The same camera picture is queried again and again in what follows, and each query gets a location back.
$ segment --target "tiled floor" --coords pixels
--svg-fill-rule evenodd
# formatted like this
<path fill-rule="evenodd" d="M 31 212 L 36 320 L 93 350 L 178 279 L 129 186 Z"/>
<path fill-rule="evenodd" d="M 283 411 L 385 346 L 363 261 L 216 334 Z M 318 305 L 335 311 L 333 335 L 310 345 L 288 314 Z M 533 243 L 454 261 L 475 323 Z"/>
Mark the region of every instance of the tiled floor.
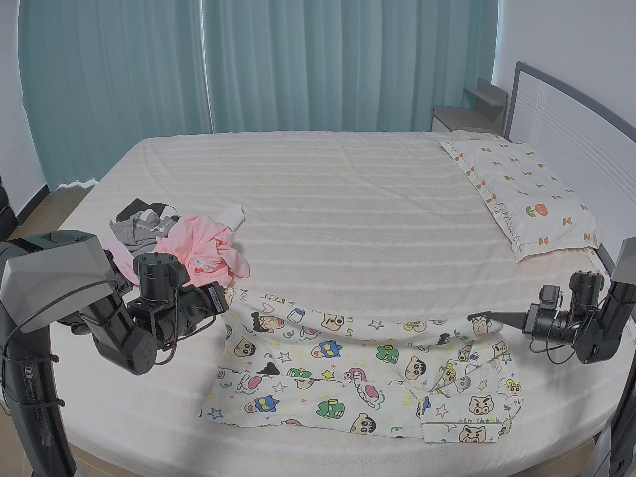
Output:
<path fill-rule="evenodd" d="M 25 223 L 13 232 L 10 239 L 57 230 L 89 191 L 90 189 L 82 187 L 55 190 L 35 209 Z M 568 454 L 536 465 L 512 477 L 574 477 L 583 469 L 592 448 L 593 444 L 590 441 Z M 75 457 L 81 461 L 85 477 L 137 477 L 136 474 L 107 464 L 81 449 L 76 447 L 71 449 Z M 2 412 L 0 412 L 0 468 L 2 477 L 29 477 L 31 473 L 28 459 L 22 451 L 11 418 Z"/>

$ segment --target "pillow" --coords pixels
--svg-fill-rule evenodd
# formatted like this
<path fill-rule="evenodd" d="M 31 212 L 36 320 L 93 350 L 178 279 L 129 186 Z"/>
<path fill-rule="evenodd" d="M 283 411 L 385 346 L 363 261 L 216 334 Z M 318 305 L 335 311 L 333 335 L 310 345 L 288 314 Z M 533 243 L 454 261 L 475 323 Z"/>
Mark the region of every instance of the pillow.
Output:
<path fill-rule="evenodd" d="M 526 144 L 445 140 L 510 242 L 519 263 L 555 249 L 598 248 L 600 227 L 578 196 Z"/>

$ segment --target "white headboard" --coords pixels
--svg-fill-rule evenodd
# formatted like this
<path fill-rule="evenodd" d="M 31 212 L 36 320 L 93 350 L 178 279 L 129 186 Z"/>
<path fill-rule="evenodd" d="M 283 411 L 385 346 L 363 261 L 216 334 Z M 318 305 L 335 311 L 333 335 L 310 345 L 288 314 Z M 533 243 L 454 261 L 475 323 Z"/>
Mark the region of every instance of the white headboard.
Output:
<path fill-rule="evenodd" d="M 517 62 L 505 138 L 531 145 L 598 220 L 612 272 L 636 236 L 636 129 L 584 93 Z"/>

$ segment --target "white cartoon pajama shirt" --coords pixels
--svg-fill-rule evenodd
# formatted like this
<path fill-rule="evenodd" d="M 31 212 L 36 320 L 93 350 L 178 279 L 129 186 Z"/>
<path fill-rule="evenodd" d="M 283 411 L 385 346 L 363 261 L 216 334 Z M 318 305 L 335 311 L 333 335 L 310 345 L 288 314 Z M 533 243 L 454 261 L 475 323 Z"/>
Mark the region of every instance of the white cartoon pajama shirt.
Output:
<path fill-rule="evenodd" d="M 397 323 L 306 310 L 255 290 L 229 288 L 226 298 L 208 420 L 492 442 L 521 409 L 501 324 L 484 317 Z"/>

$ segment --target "bed sheet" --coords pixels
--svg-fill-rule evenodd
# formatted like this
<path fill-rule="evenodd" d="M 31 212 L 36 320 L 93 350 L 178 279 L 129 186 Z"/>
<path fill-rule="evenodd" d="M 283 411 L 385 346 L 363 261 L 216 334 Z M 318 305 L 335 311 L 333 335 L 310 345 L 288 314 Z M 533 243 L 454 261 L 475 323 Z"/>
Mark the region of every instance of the bed sheet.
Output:
<path fill-rule="evenodd" d="M 133 147 L 62 225 L 103 237 L 135 197 L 213 216 L 241 203 L 236 247 L 258 288 L 319 310 L 402 321 L 527 310 L 544 283 L 591 269 L 584 251 L 514 262 L 510 242 L 439 146 L 440 133 L 271 132 L 155 138 Z M 179 344 L 169 366 L 134 377 L 89 337 L 54 324 L 53 352 L 69 440 L 147 476 L 326 474 L 505 476 L 599 431 L 619 400 L 634 343 L 610 361 L 554 366 L 505 328 L 525 404 L 497 443 L 426 445 L 290 425 L 207 422 L 225 329 Z"/>

